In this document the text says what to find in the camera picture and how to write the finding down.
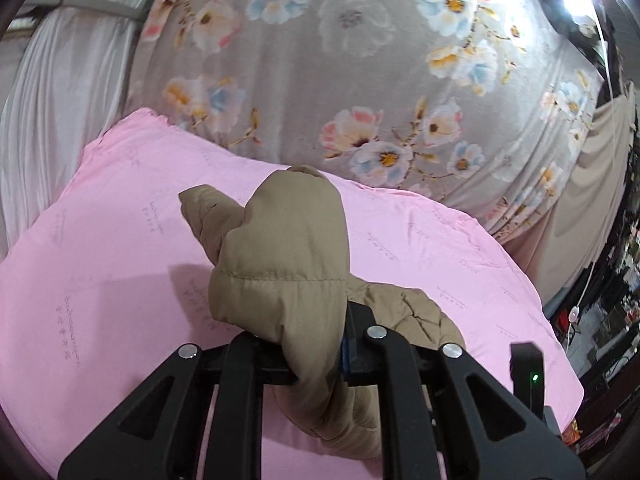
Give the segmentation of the olive quilted jacket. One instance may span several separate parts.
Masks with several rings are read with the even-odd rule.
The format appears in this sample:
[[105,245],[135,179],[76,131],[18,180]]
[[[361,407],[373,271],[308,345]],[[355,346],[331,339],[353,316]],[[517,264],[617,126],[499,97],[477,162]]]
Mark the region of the olive quilted jacket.
[[378,392],[350,388],[337,371],[348,303],[369,307],[382,325],[429,349],[464,343],[454,322],[420,289],[352,275],[340,193],[310,167],[273,172],[245,205],[207,184],[179,200],[214,266],[213,319],[280,344],[297,377],[274,392],[283,414],[338,455],[378,457]]

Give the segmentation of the beige cloth drape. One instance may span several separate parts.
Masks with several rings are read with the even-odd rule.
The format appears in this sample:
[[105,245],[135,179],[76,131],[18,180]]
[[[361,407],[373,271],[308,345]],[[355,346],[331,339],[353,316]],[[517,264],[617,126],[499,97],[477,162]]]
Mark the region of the beige cloth drape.
[[543,304],[596,262],[624,194],[634,144],[636,89],[598,107],[560,198],[536,226],[503,244]]

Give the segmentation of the pink bed sheet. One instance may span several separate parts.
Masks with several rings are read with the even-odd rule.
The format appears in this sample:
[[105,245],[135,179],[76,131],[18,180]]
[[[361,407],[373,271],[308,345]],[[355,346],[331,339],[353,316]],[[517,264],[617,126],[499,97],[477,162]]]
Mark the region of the pink bed sheet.
[[[226,344],[206,289],[212,266],[180,211],[209,184],[245,203],[273,172],[142,108],[90,143],[61,197],[1,265],[1,406],[48,474],[180,344]],[[533,284],[474,219],[416,193],[333,179],[358,278],[423,290],[470,355],[510,380],[510,345],[544,354],[561,427],[584,389]]]

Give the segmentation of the grey floral blanket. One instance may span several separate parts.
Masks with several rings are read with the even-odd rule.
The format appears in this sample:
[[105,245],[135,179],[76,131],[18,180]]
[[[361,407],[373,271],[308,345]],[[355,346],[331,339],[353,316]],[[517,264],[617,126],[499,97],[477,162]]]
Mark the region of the grey floral blanket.
[[504,241],[560,198],[601,84],[539,0],[155,0],[128,105]]

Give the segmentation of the white satin curtain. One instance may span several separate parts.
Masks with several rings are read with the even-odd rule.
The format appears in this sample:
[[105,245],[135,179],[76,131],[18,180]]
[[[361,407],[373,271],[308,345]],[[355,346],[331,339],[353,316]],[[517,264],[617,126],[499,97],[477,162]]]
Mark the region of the white satin curtain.
[[119,118],[152,0],[2,0],[1,251]]

